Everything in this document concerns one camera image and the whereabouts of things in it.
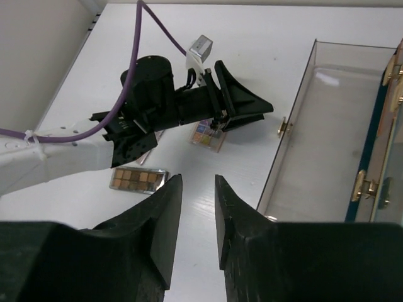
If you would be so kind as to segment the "clear lowest wide drawer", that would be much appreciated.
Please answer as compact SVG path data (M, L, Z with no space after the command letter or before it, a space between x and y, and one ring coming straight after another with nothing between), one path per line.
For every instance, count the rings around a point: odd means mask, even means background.
M396 48L315 41L257 210L345 221L382 74Z

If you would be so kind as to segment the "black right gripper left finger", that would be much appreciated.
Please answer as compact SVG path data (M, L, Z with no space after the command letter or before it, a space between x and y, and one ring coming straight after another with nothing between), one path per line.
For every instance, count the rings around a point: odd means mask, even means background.
M171 286L183 180L92 229L1 223L2 301L162 301Z

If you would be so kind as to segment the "long eyeshadow palette horizontal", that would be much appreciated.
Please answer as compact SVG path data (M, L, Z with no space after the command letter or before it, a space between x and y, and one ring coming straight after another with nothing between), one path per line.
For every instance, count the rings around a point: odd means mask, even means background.
M110 188L133 193L153 194L169 179L169 172L161 169L117 167L112 173Z

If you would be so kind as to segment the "colourful small eyeshadow palette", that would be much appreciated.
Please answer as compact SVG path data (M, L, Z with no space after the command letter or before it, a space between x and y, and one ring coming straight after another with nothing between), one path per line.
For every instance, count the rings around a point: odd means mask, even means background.
M226 133L210 128L211 120L202 120L193 126L189 142L193 145L219 152L225 140Z

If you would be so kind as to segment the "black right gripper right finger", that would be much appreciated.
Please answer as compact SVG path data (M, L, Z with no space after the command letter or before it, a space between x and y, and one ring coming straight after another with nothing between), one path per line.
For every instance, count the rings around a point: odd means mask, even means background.
M273 222L215 176L228 301L401 301L402 227Z

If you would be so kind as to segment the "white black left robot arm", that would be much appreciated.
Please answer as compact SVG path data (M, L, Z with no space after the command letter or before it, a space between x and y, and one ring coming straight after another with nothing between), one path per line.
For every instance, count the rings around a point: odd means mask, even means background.
M124 72L123 103L117 110L52 130L1 136L1 194L87 171L131 163L157 146L156 134L210 121L212 130L231 131L273 112L273 105L240 84L222 61L202 75L188 71L175 88L171 63L152 55L138 59L135 74Z

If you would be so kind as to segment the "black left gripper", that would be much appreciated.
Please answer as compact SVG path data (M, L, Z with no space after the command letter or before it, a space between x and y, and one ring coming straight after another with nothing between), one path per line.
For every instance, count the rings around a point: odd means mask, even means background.
M228 71L222 60L216 61L217 86L211 72L202 76L205 85L192 88L189 84L176 90L176 124L187 125L211 119L212 126L224 126L228 132L264 119L273 112L273 105L244 87ZM253 115L230 120L229 115Z

